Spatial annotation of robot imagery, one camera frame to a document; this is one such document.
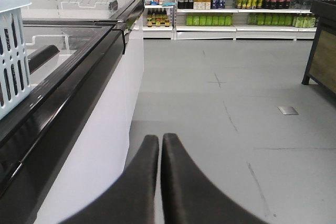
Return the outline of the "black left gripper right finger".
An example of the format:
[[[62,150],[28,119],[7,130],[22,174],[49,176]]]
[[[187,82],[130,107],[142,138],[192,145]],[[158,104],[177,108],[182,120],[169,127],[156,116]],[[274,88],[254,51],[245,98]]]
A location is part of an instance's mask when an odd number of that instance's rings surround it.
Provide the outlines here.
[[[205,176],[175,133],[163,135],[160,181],[165,223],[263,223]]]

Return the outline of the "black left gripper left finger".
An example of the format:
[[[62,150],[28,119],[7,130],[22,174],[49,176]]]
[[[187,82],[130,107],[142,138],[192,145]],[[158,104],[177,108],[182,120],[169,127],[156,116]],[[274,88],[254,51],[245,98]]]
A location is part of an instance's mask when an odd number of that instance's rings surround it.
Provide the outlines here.
[[[62,223],[154,223],[159,139],[146,135],[121,176],[97,199]]]

